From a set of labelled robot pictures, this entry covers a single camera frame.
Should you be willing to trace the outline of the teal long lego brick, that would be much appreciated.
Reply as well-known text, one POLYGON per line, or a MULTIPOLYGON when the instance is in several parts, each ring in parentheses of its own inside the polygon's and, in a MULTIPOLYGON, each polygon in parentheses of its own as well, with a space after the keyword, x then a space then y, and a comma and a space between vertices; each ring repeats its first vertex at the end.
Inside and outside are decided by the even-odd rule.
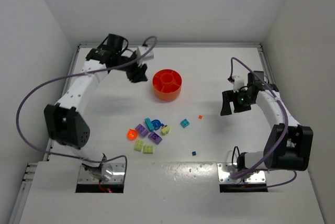
POLYGON ((150 132, 154 131, 154 126, 153 126, 152 121, 150 120, 150 118, 146 118, 144 121, 145 121, 149 131, 150 132))

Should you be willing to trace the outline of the teal square lego brick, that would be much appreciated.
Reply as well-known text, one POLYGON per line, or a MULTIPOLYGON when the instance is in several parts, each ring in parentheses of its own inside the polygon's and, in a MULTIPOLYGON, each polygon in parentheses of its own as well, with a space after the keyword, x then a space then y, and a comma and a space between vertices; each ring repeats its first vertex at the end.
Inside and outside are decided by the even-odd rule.
POLYGON ((189 121, 187 119, 183 119, 180 124, 183 128, 186 128, 189 126, 189 121))

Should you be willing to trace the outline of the orange scoop lego piece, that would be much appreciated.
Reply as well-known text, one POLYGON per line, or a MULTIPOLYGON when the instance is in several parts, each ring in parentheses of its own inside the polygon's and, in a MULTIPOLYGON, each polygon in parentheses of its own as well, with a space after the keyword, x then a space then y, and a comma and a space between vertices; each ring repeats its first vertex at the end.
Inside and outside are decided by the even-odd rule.
POLYGON ((138 137, 138 132, 135 129, 129 129, 127 133, 127 138, 131 141, 136 140, 138 137))

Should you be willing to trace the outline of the green sloped lego brick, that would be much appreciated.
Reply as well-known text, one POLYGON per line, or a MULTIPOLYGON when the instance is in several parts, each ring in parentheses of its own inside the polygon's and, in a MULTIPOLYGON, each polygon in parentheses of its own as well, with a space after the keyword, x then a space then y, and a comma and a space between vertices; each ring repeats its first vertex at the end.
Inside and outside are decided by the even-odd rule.
POLYGON ((161 129, 161 133, 163 135, 168 134, 170 131, 171 131, 171 126, 167 126, 167 127, 164 127, 163 129, 161 129))

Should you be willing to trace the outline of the light green rounded lego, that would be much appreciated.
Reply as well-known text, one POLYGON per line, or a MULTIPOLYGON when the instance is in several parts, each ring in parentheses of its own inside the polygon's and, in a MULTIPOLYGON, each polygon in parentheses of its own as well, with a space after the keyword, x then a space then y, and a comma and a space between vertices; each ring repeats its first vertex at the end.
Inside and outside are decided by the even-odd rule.
POLYGON ((144 154, 154 154, 154 146, 153 145, 144 145, 142 153, 144 153, 144 154))

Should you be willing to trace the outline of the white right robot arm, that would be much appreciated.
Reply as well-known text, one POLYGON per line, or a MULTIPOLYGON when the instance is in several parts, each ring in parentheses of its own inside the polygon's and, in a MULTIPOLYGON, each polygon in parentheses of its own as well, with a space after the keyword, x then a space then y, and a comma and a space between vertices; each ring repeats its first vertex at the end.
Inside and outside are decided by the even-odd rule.
POLYGON ((313 130, 303 126, 288 111, 275 84, 264 80, 264 73, 248 73, 248 80, 230 76, 233 88, 222 93, 220 114, 228 116, 251 110, 257 105, 271 132, 265 147, 258 152, 243 152, 237 158, 236 176, 252 170, 305 171, 311 153, 313 130))

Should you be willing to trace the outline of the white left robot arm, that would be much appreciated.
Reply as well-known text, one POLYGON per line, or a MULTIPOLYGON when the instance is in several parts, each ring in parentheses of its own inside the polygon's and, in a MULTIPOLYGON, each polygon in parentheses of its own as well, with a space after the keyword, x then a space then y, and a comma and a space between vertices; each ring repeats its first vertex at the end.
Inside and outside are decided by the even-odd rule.
POLYGON ((106 162, 106 155, 88 146, 90 128, 84 120, 84 111, 100 82, 117 69, 124 71, 132 83, 146 82, 147 65, 144 57, 153 58, 152 48, 145 40, 131 56, 124 52, 125 38, 110 34, 96 48, 92 48, 83 63, 80 75, 65 94, 44 109, 49 138, 70 149, 89 171, 99 173, 106 162))

